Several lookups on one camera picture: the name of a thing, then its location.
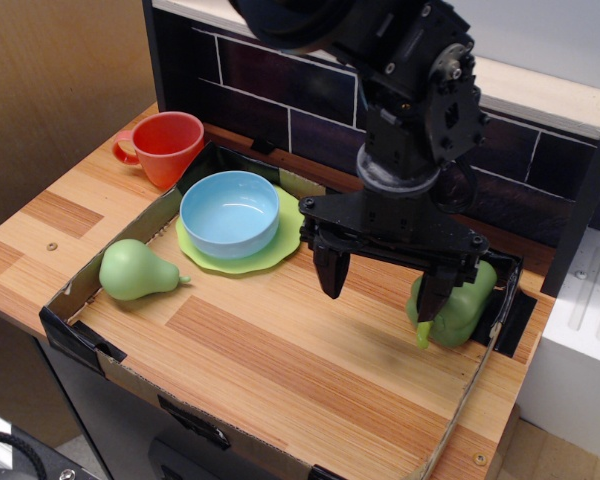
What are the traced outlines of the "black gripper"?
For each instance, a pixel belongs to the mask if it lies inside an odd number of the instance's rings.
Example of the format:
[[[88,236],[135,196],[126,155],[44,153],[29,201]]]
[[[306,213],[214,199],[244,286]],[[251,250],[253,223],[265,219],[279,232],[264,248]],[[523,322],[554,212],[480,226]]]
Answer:
[[[300,200],[301,240],[313,252],[323,292],[340,296],[352,255],[425,272],[418,322],[433,321],[453,289],[477,276],[489,242],[441,212],[426,196],[390,198],[364,189]]]

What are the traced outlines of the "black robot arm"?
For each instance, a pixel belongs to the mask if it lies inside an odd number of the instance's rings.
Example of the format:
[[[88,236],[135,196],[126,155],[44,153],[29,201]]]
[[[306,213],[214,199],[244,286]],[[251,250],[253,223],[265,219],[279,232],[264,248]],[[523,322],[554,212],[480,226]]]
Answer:
[[[359,80],[363,187],[299,205],[323,291],[340,294],[352,255],[414,268],[424,274],[418,318],[433,320],[454,288],[476,278],[489,247],[454,220],[475,199],[465,155],[484,142],[489,121],[467,23],[444,1],[238,1],[235,9],[263,43],[325,51]]]

